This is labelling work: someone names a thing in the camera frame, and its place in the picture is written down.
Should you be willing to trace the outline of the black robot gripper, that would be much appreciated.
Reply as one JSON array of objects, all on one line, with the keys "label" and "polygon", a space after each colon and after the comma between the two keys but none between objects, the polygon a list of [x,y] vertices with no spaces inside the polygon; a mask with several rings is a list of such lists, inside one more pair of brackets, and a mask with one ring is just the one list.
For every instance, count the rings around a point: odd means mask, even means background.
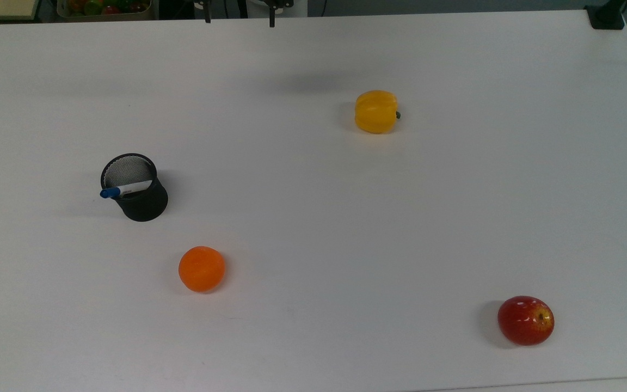
[{"label": "black robot gripper", "polygon": [[[269,27],[275,27],[275,15],[277,9],[291,8],[294,5],[294,1],[250,1],[262,7],[269,8]],[[194,7],[197,9],[204,9],[204,19],[206,24],[211,24],[211,1],[194,1]]]}]

